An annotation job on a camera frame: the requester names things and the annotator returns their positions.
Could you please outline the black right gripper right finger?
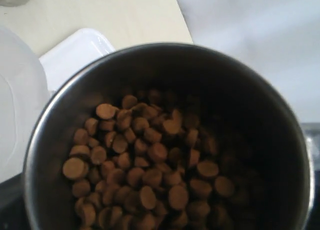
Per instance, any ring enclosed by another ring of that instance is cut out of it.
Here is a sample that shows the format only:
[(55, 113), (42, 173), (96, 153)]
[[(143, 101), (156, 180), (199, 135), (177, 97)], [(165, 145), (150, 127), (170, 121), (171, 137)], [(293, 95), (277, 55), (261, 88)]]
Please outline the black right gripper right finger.
[(307, 149), (313, 161), (314, 170), (320, 169), (320, 123), (302, 123)]

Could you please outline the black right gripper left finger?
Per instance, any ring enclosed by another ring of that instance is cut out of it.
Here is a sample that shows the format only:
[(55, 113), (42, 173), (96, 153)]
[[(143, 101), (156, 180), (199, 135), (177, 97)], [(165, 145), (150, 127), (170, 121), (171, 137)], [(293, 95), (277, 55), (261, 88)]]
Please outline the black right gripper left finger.
[(30, 230), (23, 199), (22, 175), (0, 183), (0, 230)]

